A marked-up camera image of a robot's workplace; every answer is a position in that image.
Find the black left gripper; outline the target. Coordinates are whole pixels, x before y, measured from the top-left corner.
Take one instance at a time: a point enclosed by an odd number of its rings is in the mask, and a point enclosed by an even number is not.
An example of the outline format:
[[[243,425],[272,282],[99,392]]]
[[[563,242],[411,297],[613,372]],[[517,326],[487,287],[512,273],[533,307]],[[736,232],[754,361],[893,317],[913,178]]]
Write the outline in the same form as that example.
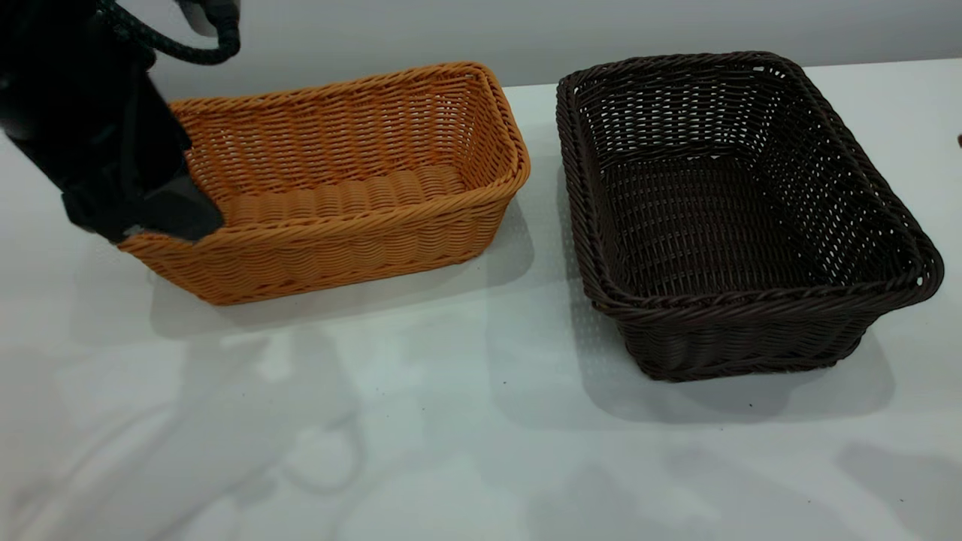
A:
[[[188,175],[190,141],[148,77],[152,64],[150,54],[6,55],[2,131],[63,191],[72,225],[109,243],[141,227],[197,243],[224,216]],[[126,198],[142,198],[140,209]]]

